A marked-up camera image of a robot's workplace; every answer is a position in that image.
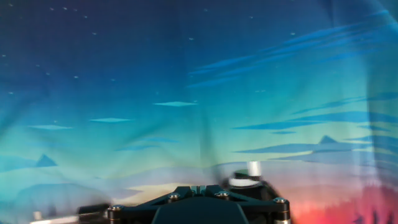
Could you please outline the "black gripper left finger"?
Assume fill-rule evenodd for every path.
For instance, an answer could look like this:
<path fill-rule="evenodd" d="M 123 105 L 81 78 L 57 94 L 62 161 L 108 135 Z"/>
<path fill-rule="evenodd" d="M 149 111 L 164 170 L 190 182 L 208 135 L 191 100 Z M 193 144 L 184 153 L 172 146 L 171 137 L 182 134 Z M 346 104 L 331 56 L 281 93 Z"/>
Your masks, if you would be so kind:
<path fill-rule="evenodd" d="M 173 192 L 136 206 L 113 205 L 107 209 L 107 222 L 110 224 L 151 224 L 156 212 L 164 205 L 194 197 L 196 186 L 180 186 Z"/>

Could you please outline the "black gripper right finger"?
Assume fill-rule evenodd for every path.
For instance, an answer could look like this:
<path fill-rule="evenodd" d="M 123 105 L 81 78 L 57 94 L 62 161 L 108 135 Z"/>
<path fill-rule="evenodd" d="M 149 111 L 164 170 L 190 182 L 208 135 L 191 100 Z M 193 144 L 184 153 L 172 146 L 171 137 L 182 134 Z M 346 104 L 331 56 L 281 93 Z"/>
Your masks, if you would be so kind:
<path fill-rule="evenodd" d="M 224 212 L 233 223 L 291 223 L 290 202 L 270 184 L 208 185 L 206 197 L 222 200 L 216 213 Z"/>

